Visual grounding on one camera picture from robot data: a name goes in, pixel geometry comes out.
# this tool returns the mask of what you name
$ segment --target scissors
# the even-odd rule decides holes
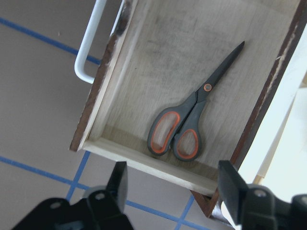
[[[243,49],[238,45],[213,72],[207,81],[182,104],[164,109],[154,120],[147,139],[151,153],[165,154],[172,145],[174,155],[181,161],[192,161],[201,152],[198,122],[206,104],[206,98],[219,79]]]

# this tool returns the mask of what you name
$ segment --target floor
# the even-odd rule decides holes
[[[86,71],[95,75],[119,0],[108,1]],[[114,161],[69,145],[91,85],[73,70],[94,0],[2,0],[0,7],[0,229],[39,202],[107,183]],[[128,168],[125,213],[136,230],[228,230],[189,190]]]

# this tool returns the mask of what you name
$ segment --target wooden edge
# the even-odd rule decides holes
[[[294,14],[293,20],[291,21],[289,31],[278,53],[278,57],[284,57],[284,59],[278,58],[274,62],[268,79],[264,84],[256,105],[230,159],[230,162],[237,168],[242,164],[253,139],[255,138],[259,126],[271,104],[287,65],[304,31],[306,22],[307,0],[301,0]],[[215,190],[215,193],[211,198],[194,191],[191,192],[204,215],[209,218],[219,198],[218,189]]]
[[[129,18],[130,18],[130,13],[131,13],[131,3],[132,3],[132,0],[125,0],[116,29],[114,33],[112,34],[112,36],[110,37],[109,42],[106,46],[106,50],[103,55],[102,62],[96,73],[96,77],[93,82],[91,91],[89,93],[87,102],[85,104],[81,118],[77,125],[77,129],[71,141],[70,150],[72,151],[78,151],[80,148],[82,137],[85,135],[84,133],[85,129],[88,126],[88,121],[89,121],[90,115],[92,114],[93,107],[97,100],[97,96],[105,80],[106,72],[108,70],[110,61],[113,57],[117,41],[119,40],[119,38],[121,37],[121,35],[124,33],[124,31],[127,28]]]

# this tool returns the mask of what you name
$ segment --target black blade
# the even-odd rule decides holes
[[[220,66],[211,74],[211,76],[207,79],[207,81],[198,89],[198,99],[197,101],[205,100],[206,96],[211,92],[213,87],[217,84],[217,82],[221,79],[224,73],[229,69],[231,64],[234,62],[236,57],[240,54],[243,49],[244,41],[238,45],[220,64]]]

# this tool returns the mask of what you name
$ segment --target white handle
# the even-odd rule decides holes
[[[115,23],[112,28],[111,34],[114,32],[117,21],[119,19],[119,15],[123,6],[123,2],[121,3],[120,9],[118,11]],[[104,11],[106,5],[106,0],[96,0],[95,6],[92,11],[92,15],[90,17],[90,21],[88,22],[83,40],[80,45],[80,49],[75,61],[74,69],[75,73],[81,80],[92,84],[94,82],[94,77],[87,75],[84,71],[84,65],[87,58],[87,55],[90,51],[97,27],[99,25],[100,18],[102,16],[102,12]]]

